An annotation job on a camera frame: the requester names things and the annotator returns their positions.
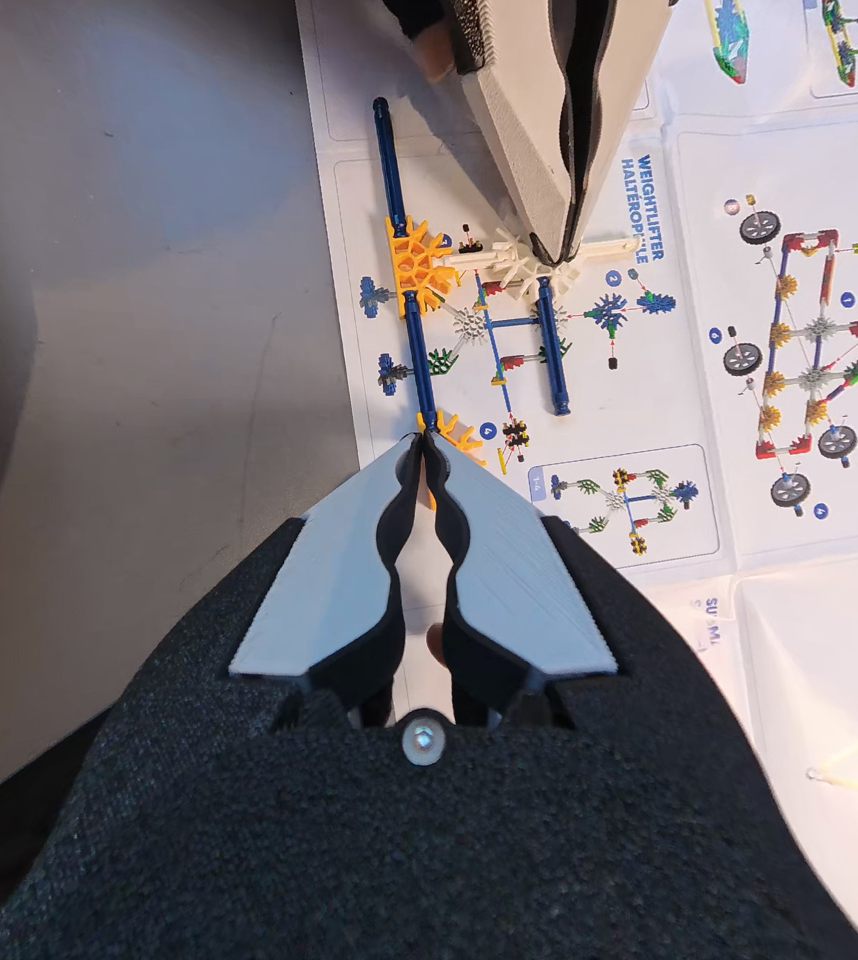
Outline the blue plastic rod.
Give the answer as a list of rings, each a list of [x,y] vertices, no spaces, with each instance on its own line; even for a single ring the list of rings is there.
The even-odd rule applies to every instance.
[[[390,110],[384,97],[375,98],[372,106],[387,198],[390,234],[394,238],[402,238],[407,236],[408,218],[404,206]]]
[[[544,275],[538,279],[538,299],[535,307],[545,351],[553,410],[556,416],[566,416],[571,413],[571,410],[556,326],[553,290],[548,276]]]
[[[421,311],[415,290],[404,292],[404,318],[410,345],[415,388],[419,411],[426,431],[437,431],[437,411],[431,370],[425,344]]]

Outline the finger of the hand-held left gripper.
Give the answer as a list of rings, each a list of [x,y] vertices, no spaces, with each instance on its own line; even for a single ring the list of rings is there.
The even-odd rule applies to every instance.
[[[536,256],[556,265],[569,254],[575,186],[563,119],[570,97],[548,1],[471,2],[481,66],[464,77],[475,120],[525,226]]]
[[[566,166],[572,186],[567,260],[576,255],[674,6],[574,3],[566,34]]]

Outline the white printed instruction sheet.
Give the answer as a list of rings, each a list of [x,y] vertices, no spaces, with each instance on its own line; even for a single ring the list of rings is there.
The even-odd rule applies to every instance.
[[[360,461],[414,425],[372,101],[406,208],[490,250],[500,186],[382,2],[297,2]],[[642,237],[535,305],[462,270],[425,318],[476,456],[651,594],[858,925],[858,2],[679,2],[588,240]]]

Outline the orange fan-shaped connector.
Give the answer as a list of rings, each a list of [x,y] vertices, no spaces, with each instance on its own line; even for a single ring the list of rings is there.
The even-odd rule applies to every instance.
[[[425,420],[423,414],[416,414],[416,424],[419,433],[424,433],[426,429]],[[446,439],[451,445],[465,453],[470,460],[475,462],[478,466],[486,467],[487,462],[479,459],[473,451],[478,451],[483,447],[483,441],[479,438],[474,437],[474,427],[471,425],[459,426],[459,416],[457,414],[452,414],[448,419],[446,419],[446,414],[439,409],[436,411],[436,426],[440,436]],[[436,510],[436,501],[432,492],[427,487],[427,492],[425,494],[426,502],[429,508],[435,512]]]
[[[451,237],[445,233],[430,234],[428,223],[414,224],[411,215],[407,216],[403,234],[399,236],[391,218],[387,217],[386,232],[399,318],[406,318],[408,292],[415,293],[422,314],[441,306],[452,285],[460,285],[458,269],[440,262],[452,253]]]

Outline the white snowflake connector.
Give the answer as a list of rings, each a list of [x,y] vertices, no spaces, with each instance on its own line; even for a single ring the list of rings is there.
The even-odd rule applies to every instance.
[[[507,288],[515,299],[533,306],[538,300],[541,279],[550,282],[555,298],[565,295],[579,280],[584,265],[579,258],[549,267],[541,263],[531,249],[504,227],[495,231],[487,270],[490,279]]]

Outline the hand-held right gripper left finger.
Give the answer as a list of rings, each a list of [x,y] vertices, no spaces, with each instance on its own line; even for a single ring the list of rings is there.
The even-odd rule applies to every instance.
[[[410,434],[303,514],[228,672],[331,691],[361,727],[384,727],[406,641],[396,562],[422,463]]]

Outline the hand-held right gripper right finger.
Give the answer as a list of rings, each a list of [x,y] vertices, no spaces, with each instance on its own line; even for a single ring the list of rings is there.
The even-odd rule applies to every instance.
[[[542,514],[434,435],[426,478],[435,532],[452,560],[440,642],[456,722],[485,727],[517,694],[617,674]]]

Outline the person's left hand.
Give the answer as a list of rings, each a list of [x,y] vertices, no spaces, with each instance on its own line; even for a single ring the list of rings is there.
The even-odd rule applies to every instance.
[[[397,21],[425,79],[441,81],[455,67],[447,11],[440,1],[383,1]]]

